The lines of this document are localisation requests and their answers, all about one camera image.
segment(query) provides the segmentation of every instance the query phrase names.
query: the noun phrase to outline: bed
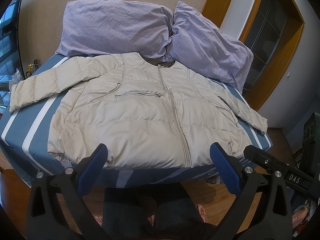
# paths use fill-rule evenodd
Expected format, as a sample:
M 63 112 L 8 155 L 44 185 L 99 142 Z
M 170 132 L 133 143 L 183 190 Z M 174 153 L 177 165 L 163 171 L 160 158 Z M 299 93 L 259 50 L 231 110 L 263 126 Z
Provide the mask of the bed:
M 35 74 L 39 74 L 52 67 L 57 67 L 70 58 L 54 55 Z M 244 98 L 235 88 L 215 80 L 212 80 L 212 82 L 218 83 L 239 100 L 245 102 Z M 67 91 L 64 91 L 54 98 L 43 99 L 12 114 L 7 109 L 0 120 L 2 139 L 0 147 L 12 167 L 28 185 L 32 184 L 33 179 L 40 170 L 48 174 L 59 174 L 65 168 L 76 165 L 60 162 L 51 157 L 47 152 L 51 118 L 66 93 Z M 262 135 L 260 131 L 241 119 L 239 119 L 239 123 L 245 129 L 255 147 L 266 151 L 272 147 L 272 142 L 267 134 Z M 245 158 L 239 161 L 243 166 L 249 165 L 255 167 L 254 163 Z M 135 187 L 148 183 L 173 183 L 189 179 L 205 179 L 217 175 L 218 173 L 215 171 L 214 164 L 195 168 L 103 169 L 96 181 L 96 185 L 103 187 Z

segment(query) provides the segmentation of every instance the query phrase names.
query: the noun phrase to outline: flat screen tv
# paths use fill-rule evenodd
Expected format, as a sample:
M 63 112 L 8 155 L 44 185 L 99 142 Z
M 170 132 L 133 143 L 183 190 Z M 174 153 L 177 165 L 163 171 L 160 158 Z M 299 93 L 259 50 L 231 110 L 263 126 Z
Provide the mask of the flat screen tv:
M 24 77 L 18 40 L 20 6 L 21 0 L 15 0 L 0 19 L 0 106 L 9 105 L 9 80 L 16 70 Z

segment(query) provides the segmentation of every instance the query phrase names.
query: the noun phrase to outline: purple pillowcase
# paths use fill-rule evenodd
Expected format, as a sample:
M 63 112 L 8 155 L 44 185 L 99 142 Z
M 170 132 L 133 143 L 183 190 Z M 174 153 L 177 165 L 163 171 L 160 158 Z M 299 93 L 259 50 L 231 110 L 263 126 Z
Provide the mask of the purple pillowcase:
M 242 42 L 223 34 L 196 9 L 179 1 L 174 12 L 172 42 L 164 59 L 220 80 L 242 93 L 253 54 Z
M 122 0 L 68 2 L 61 43 L 65 56 L 139 52 L 160 58 L 171 42 L 173 13 L 165 6 Z

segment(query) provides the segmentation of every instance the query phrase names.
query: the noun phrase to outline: jacket sleeve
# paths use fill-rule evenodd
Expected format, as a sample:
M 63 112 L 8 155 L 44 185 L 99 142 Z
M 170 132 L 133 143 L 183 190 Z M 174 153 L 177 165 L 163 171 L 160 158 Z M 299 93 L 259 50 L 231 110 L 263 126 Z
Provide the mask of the jacket sleeve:
M 10 112 L 58 94 L 81 82 L 105 74 L 107 70 L 97 59 L 73 57 L 59 67 L 34 75 L 12 86 Z
M 211 82 L 210 87 L 213 88 L 214 93 L 229 106 L 235 115 L 260 130 L 262 134 L 267 132 L 268 120 L 266 118 L 262 117 L 220 85 Z

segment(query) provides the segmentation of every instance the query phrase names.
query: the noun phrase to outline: blue gripper pad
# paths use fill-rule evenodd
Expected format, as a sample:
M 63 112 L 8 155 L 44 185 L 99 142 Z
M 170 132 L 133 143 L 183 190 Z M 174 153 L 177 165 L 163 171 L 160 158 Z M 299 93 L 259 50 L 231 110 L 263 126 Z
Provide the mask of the blue gripper pad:
M 227 159 L 227 154 L 218 143 L 210 146 L 210 158 L 216 166 L 228 191 L 239 196 L 241 193 L 241 179 Z
M 103 168 L 103 165 L 106 163 L 107 158 L 108 148 L 104 144 L 100 144 L 92 153 L 92 155 L 88 157 L 89 162 L 86 160 L 87 158 L 84 158 L 78 164 L 78 166 L 82 166 L 88 162 L 78 178 L 77 193 L 79 196 L 85 196 L 89 194 L 93 184 Z

